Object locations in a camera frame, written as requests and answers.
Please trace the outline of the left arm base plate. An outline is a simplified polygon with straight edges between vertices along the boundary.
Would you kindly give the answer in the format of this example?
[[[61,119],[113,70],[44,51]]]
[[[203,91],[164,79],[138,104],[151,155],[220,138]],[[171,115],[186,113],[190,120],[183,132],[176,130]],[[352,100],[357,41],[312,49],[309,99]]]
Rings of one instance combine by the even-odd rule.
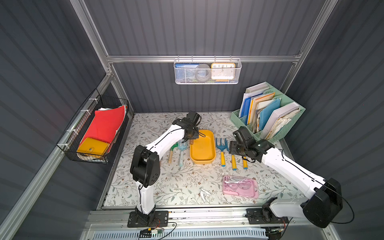
[[[169,221],[168,211],[152,211],[148,215],[141,213],[139,210],[130,212],[127,227],[143,228],[143,227],[166,227]]]

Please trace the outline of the light blue hand rake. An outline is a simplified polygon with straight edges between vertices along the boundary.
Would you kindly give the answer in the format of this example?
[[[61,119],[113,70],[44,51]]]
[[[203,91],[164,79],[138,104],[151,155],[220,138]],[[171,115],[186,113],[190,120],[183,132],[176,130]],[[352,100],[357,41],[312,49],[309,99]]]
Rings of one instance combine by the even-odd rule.
[[[182,167],[184,165],[184,151],[187,150],[188,143],[184,142],[182,140],[179,141],[178,149],[180,150],[180,157],[179,157],[179,166]]]

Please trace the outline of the blue rake yellow handle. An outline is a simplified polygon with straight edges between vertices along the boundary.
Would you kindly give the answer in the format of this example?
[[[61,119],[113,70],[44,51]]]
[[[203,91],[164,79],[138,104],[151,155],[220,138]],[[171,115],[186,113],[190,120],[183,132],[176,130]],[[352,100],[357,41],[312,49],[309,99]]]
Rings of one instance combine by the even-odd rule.
[[[226,138],[215,138],[216,147],[221,151],[221,166],[226,166],[226,159],[224,151],[228,148],[228,141]]]
[[[233,171],[237,170],[237,162],[236,162],[235,155],[232,155],[232,169]]]
[[[244,170],[248,169],[248,161],[246,159],[243,159],[243,168]]]

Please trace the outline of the green rake wooden handle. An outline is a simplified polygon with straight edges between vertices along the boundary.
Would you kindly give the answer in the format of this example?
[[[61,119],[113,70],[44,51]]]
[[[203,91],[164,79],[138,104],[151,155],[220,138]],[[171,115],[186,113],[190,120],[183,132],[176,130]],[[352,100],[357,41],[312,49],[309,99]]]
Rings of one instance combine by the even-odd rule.
[[[177,148],[179,145],[179,143],[175,143],[171,146],[171,149],[170,149],[170,154],[169,154],[169,159],[168,159],[168,164],[171,164],[172,161],[173,161],[173,153],[174,153],[174,149]]]

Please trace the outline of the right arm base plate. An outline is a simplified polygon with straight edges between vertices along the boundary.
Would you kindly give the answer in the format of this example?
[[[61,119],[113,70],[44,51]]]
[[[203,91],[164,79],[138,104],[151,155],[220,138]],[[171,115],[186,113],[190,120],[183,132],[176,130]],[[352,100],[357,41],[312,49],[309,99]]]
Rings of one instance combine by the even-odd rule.
[[[277,217],[270,210],[265,210],[263,208],[246,209],[245,217],[248,219],[250,225],[287,224],[289,222],[289,218]]]

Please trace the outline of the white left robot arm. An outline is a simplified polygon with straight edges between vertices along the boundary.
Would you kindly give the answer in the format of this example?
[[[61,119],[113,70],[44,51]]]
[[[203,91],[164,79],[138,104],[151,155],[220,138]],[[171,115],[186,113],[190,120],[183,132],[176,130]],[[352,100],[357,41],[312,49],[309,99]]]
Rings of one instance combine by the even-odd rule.
[[[193,111],[182,119],[176,119],[171,126],[152,143],[138,145],[134,150],[130,173],[138,191],[138,204],[136,212],[144,217],[149,217],[155,212],[154,184],[160,177],[160,160],[171,147],[182,141],[199,138],[201,116]]]

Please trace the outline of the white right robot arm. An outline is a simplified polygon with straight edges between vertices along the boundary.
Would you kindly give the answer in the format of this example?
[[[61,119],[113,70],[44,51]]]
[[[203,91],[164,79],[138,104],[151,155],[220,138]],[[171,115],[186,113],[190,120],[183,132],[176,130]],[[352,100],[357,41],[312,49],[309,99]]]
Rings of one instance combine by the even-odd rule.
[[[337,180],[326,180],[306,170],[270,142],[255,140],[246,127],[240,127],[233,135],[235,139],[230,142],[230,154],[274,169],[304,195],[293,200],[269,199],[262,206],[266,222],[283,217],[302,218],[324,229],[343,209],[341,185]]]

